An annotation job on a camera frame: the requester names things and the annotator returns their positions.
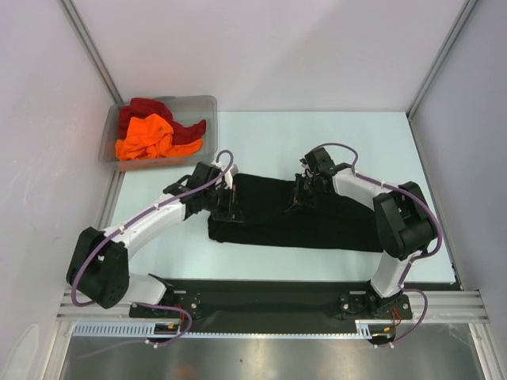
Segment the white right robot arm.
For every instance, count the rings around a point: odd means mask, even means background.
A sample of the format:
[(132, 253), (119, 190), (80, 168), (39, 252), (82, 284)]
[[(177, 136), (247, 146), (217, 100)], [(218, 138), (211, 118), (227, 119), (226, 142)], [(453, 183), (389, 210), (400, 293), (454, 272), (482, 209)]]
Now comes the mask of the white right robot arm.
[(420, 186), (388, 184), (350, 168), (295, 176), (295, 202), (311, 203), (320, 194), (349, 198), (373, 211), (382, 257), (364, 303), (373, 317), (385, 317), (401, 297), (414, 261), (429, 255), (432, 241), (442, 242), (440, 224)]

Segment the black t-shirt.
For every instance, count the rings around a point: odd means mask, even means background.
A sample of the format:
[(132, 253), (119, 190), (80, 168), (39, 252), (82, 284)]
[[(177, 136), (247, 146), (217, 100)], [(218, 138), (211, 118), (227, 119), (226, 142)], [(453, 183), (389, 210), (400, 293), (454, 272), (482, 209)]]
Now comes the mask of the black t-shirt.
[(374, 211), (344, 196), (319, 194), (315, 205), (294, 202), (295, 182), (240, 173), (234, 177), (241, 222), (208, 218), (220, 243), (380, 253)]

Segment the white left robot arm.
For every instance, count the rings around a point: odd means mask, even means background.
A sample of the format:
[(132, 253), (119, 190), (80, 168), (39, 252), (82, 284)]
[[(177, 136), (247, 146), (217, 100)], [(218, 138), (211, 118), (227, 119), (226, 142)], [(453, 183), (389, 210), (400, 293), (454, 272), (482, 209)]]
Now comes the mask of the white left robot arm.
[(201, 211), (226, 221), (240, 221), (236, 186), (220, 183), (193, 192), (172, 184), (130, 220), (104, 230), (83, 230), (67, 271), (72, 303), (110, 309), (128, 302), (147, 305), (160, 317), (170, 314), (175, 297), (168, 292), (169, 285), (155, 275), (133, 273), (130, 261), (160, 233)]

